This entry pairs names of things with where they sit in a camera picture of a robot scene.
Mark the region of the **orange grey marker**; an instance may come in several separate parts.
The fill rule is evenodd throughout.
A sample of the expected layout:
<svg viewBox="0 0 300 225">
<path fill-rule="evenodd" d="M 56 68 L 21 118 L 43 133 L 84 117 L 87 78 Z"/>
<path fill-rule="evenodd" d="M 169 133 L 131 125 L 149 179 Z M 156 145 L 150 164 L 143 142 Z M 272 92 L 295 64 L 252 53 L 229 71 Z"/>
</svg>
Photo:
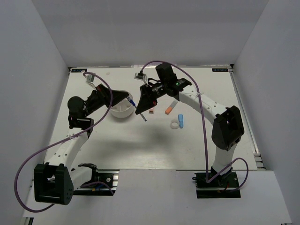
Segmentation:
<svg viewBox="0 0 300 225">
<path fill-rule="evenodd" d="M 168 107 L 167 109 L 165 110 L 165 114 L 166 115 L 169 115 L 170 112 L 174 109 L 174 107 L 178 104 L 178 101 L 177 100 L 174 100 Z"/>
</svg>

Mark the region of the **white tape roll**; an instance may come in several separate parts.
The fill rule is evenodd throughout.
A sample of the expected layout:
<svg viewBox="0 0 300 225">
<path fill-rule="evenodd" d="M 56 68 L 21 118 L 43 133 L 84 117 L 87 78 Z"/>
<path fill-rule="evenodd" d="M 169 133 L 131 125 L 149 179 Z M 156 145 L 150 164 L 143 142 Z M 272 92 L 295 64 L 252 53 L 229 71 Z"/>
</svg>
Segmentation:
<svg viewBox="0 0 300 225">
<path fill-rule="evenodd" d="M 176 119 L 171 120 L 170 128 L 171 129 L 178 129 L 180 127 L 180 122 Z"/>
</svg>

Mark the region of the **light blue marker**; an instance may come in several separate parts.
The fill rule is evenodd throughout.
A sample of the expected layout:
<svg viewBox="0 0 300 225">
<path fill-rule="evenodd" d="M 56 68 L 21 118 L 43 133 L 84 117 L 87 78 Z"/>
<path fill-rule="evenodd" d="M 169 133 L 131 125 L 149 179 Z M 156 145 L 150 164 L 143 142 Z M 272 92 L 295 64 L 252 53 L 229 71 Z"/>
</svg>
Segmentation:
<svg viewBox="0 0 300 225">
<path fill-rule="evenodd" d="M 178 115 L 178 121 L 179 121 L 179 127 L 183 128 L 184 127 L 184 118 L 182 114 Z"/>
</svg>

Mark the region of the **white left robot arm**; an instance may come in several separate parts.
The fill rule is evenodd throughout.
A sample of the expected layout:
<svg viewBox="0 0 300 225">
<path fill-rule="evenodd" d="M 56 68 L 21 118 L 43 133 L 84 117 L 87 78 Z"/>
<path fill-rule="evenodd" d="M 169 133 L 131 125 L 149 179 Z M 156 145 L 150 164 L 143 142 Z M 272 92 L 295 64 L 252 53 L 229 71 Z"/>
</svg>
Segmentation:
<svg viewBox="0 0 300 225">
<path fill-rule="evenodd" d="M 100 182 L 96 165 L 85 163 L 72 167 L 72 163 L 93 131 L 94 120 L 88 116 L 102 106 L 115 106 L 128 96 L 126 91 L 109 90 L 100 84 L 87 100 L 78 96 L 68 100 L 70 137 L 60 144 L 49 160 L 35 167 L 34 197 L 37 202 L 67 205 L 74 191 L 82 186 L 94 187 Z"/>
</svg>

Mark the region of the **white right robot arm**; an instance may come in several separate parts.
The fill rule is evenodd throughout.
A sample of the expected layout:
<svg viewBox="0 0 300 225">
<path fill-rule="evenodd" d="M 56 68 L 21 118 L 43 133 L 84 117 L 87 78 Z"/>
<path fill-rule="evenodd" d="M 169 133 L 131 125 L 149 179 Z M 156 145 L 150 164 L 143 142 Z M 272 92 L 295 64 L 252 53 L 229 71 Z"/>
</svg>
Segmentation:
<svg viewBox="0 0 300 225">
<path fill-rule="evenodd" d="M 213 128 L 211 139 L 216 146 L 215 159 L 211 168 L 206 168 L 206 182 L 217 187 L 224 186 L 233 169 L 233 154 L 237 143 L 244 135 L 241 113 L 238 107 L 226 107 L 202 94 L 194 78 L 178 78 L 173 71 L 174 64 L 159 61 L 155 67 L 159 80 L 156 83 L 146 82 L 140 87 L 140 99 L 136 107 L 137 115 L 158 104 L 158 98 L 168 95 L 175 98 L 201 114 L 204 142 L 207 142 L 205 121 Z"/>
</svg>

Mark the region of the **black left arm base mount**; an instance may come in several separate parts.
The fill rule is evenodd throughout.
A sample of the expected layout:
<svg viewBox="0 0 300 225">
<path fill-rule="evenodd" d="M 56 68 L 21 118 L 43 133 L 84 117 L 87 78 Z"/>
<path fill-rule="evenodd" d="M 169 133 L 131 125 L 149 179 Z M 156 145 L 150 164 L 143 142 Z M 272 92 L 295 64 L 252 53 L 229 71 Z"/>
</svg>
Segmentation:
<svg viewBox="0 0 300 225">
<path fill-rule="evenodd" d="M 98 169 L 95 164 L 80 164 L 70 173 L 74 192 L 79 196 L 113 196 L 119 171 Z"/>
</svg>

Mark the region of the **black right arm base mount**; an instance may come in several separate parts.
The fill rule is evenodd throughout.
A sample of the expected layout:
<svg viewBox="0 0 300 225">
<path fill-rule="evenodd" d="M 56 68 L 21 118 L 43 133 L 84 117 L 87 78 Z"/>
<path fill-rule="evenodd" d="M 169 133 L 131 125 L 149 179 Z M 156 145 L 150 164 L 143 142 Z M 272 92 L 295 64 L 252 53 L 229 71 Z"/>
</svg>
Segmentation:
<svg viewBox="0 0 300 225">
<path fill-rule="evenodd" d="M 204 172 L 199 172 L 194 175 L 192 180 L 196 186 L 197 199 L 225 199 L 225 198 L 241 198 L 239 190 L 239 181 L 236 172 L 232 172 L 225 178 L 224 181 L 218 182 L 214 179 L 212 182 L 205 181 Z"/>
</svg>

